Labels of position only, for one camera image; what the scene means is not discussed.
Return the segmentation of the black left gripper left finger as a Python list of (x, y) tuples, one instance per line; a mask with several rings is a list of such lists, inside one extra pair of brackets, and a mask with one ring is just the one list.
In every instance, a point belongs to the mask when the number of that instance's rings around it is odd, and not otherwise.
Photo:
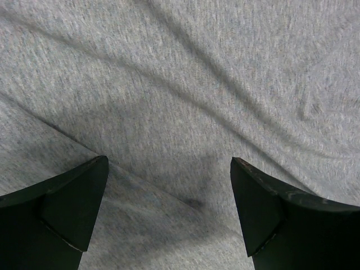
[(98, 156), (1, 196), (1, 269), (78, 269), (109, 174)]

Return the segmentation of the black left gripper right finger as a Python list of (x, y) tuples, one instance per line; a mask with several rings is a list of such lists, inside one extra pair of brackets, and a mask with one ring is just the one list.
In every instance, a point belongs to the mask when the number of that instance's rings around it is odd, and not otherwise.
[(230, 174), (255, 269), (359, 268), (359, 207), (307, 193), (238, 157)]

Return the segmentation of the grey t-shirt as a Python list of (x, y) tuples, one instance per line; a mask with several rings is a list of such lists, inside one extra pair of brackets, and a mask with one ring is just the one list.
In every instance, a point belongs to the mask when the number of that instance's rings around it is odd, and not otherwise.
[(80, 269), (252, 269), (232, 158), (359, 205), (359, 2), (2, 1), (1, 193), (98, 155)]

